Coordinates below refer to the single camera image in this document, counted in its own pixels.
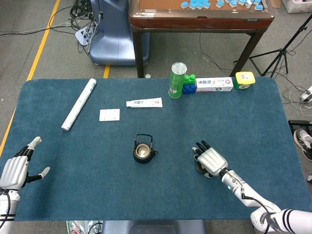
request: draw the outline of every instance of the sneaker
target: sneaker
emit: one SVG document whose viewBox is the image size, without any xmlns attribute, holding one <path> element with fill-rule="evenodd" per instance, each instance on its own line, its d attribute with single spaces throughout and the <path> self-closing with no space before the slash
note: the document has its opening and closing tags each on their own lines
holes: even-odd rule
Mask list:
<svg viewBox="0 0 312 234">
<path fill-rule="evenodd" d="M 304 156 L 312 161 L 312 137 L 302 128 L 299 128 L 293 133 L 293 139 Z"/>
</svg>

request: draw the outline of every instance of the black stand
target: black stand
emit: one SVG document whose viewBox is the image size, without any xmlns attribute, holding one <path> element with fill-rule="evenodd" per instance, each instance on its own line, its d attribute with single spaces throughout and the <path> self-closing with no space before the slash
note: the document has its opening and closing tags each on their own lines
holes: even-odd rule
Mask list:
<svg viewBox="0 0 312 234">
<path fill-rule="evenodd" d="M 266 74 L 268 73 L 271 73 L 271 78 L 273 77 L 274 73 L 276 72 L 276 69 L 282 59 L 282 57 L 284 57 L 285 59 L 285 67 L 286 67 L 286 73 L 288 74 L 288 65 L 287 65 L 287 48 L 288 46 L 293 42 L 293 40 L 295 40 L 295 38 L 304 30 L 307 29 L 307 23 L 312 19 L 312 14 L 309 16 L 309 18 L 304 22 L 304 24 L 302 24 L 300 26 L 300 28 L 298 29 L 298 31 L 295 33 L 295 35 L 293 35 L 293 37 L 289 40 L 289 42 L 287 42 L 287 44 L 284 46 L 283 49 L 278 49 L 278 50 L 274 50 L 274 51 L 270 51 L 270 52 L 266 52 L 264 54 L 260 54 L 260 55 L 255 55 L 255 56 L 252 56 L 252 57 L 249 57 L 249 60 L 252 62 L 252 64 L 254 65 L 254 67 L 256 68 L 257 72 L 263 77 L 265 76 Z M 263 56 L 263 55 L 269 55 L 269 54 L 272 54 L 272 53 L 276 53 L 278 52 L 278 55 L 275 57 L 275 59 L 270 63 L 270 65 L 267 67 L 267 69 L 265 69 L 265 71 L 262 73 L 258 66 L 255 64 L 255 62 L 253 61 L 253 58 L 256 58 L 256 57 L 260 57 L 260 56 Z M 272 71 L 269 71 L 272 66 L 275 65 L 274 69 Z"/>
</svg>

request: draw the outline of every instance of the pringles can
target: pringles can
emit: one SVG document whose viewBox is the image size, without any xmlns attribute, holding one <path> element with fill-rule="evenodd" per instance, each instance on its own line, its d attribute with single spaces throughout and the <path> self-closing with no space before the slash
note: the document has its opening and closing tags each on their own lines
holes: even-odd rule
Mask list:
<svg viewBox="0 0 312 234">
<path fill-rule="evenodd" d="M 176 62 L 171 67 L 171 79 L 169 85 L 169 96 L 179 98 L 182 95 L 184 77 L 187 66 L 183 62 Z"/>
</svg>

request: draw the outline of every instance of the wooden table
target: wooden table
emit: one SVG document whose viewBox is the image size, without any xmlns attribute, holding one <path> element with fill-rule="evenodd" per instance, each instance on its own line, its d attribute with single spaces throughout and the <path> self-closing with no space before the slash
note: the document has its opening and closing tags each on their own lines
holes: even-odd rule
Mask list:
<svg viewBox="0 0 312 234">
<path fill-rule="evenodd" d="M 182 0 L 130 0 L 129 21 L 133 35 L 137 77 L 144 77 L 141 34 L 145 32 L 205 32 L 246 33 L 250 39 L 230 76 L 234 77 L 245 65 L 248 57 L 272 23 L 275 15 L 270 0 L 262 0 L 263 11 L 255 11 L 227 3 L 216 7 L 217 0 L 210 0 L 209 9 L 182 9 Z"/>
</svg>

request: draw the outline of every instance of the robotic arm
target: robotic arm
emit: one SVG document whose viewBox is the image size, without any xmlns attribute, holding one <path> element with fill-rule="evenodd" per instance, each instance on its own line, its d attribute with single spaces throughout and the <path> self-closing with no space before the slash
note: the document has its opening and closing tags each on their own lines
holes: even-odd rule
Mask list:
<svg viewBox="0 0 312 234">
<path fill-rule="evenodd" d="M 46 167 L 38 175 L 28 175 L 28 166 L 32 154 L 35 147 L 40 143 L 41 138 L 38 136 L 5 163 L 0 178 L 0 187 L 3 192 L 0 195 L 0 234 L 11 233 L 12 223 L 20 201 L 19 190 L 26 183 L 43 179 L 50 170 L 50 167 Z"/>
<path fill-rule="evenodd" d="M 281 210 L 274 203 L 264 199 L 249 186 L 233 170 L 228 169 L 228 163 L 214 148 L 205 141 L 196 143 L 193 147 L 197 161 L 196 168 L 206 177 L 220 176 L 222 183 L 248 207 L 259 207 L 252 212 L 251 221 L 256 229 L 265 234 L 268 232 L 287 232 L 294 234 L 312 233 L 312 213 L 291 209 Z"/>
</svg>

